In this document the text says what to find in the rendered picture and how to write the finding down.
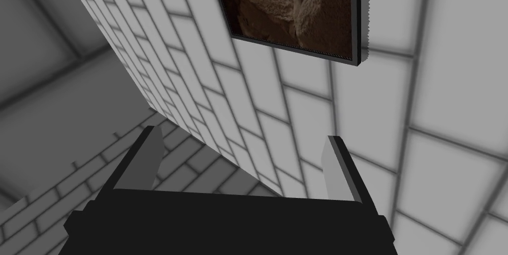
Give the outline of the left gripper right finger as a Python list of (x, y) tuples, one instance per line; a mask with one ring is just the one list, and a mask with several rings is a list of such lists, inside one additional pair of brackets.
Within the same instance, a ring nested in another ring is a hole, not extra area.
[(330, 200), (355, 201), (367, 210), (375, 209), (372, 197), (341, 137), (327, 136), (321, 166)]

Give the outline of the brown framed wall picture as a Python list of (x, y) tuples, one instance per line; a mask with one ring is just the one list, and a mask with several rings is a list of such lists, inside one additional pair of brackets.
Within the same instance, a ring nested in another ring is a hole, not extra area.
[(218, 0), (229, 35), (358, 66), (369, 55), (370, 0)]

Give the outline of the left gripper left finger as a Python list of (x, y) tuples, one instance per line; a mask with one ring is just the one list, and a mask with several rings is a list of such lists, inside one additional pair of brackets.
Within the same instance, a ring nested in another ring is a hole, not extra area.
[(112, 172), (101, 192), (114, 189), (151, 190), (163, 155), (161, 128), (147, 126)]

